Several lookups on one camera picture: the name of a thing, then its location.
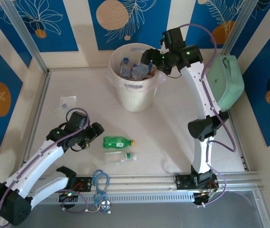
plastic bottle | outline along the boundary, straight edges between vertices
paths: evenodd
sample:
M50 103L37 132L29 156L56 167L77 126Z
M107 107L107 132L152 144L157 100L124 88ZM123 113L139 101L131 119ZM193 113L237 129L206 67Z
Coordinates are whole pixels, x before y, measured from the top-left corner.
M130 63L128 58L124 58L121 62L120 77L124 79L130 78Z
M131 75L136 81L142 81L149 73L149 66L140 63L136 68L133 69Z
M126 161L135 161L137 159L137 155L132 152L106 152L104 154L104 161L106 164L117 165L123 164Z
M104 137L103 138L103 147L104 148L124 148L127 146L133 146L135 142L133 140L128 140L123 137Z

small plastic bag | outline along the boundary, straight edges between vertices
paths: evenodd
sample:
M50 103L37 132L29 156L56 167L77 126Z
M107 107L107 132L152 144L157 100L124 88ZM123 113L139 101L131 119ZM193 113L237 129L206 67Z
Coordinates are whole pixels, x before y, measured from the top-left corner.
M60 107L55 110L55 113L60 119L65 120L66 113L70 109L76 108L76 105L77 105L76 96L63 96L60 98Z

crushed plastic bottle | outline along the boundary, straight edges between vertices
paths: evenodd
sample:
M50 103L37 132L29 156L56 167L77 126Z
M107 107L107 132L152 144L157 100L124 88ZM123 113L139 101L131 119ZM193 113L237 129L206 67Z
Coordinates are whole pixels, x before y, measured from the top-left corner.
M145 78L145 76L148 75L148 73L149 73L149 66L140 63L137 67L133 69L131 75L136 81L142 81Z

white basket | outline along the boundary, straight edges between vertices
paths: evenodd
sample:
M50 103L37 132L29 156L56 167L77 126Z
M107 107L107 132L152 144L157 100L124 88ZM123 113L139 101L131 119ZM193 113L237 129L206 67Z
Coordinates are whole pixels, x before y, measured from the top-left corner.
M127 57L131 64L138 63L143 52L150 48L153 47L140 43L121 46L112 53L108 64L107 78L115 86L121 106L130 112L148 109L153 104L157 87L166 80L164 73L158 70L152 78L138 82L118 76L123 58Z

green plastic bottle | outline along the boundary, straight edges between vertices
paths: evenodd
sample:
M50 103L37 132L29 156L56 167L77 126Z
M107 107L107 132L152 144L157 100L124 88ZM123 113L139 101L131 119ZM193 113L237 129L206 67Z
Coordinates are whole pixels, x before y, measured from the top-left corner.
M103 138L103 147L106 149L109 148L124 148L127 146L134 146L135 142L133 140L128 140L123 137L104 137Z

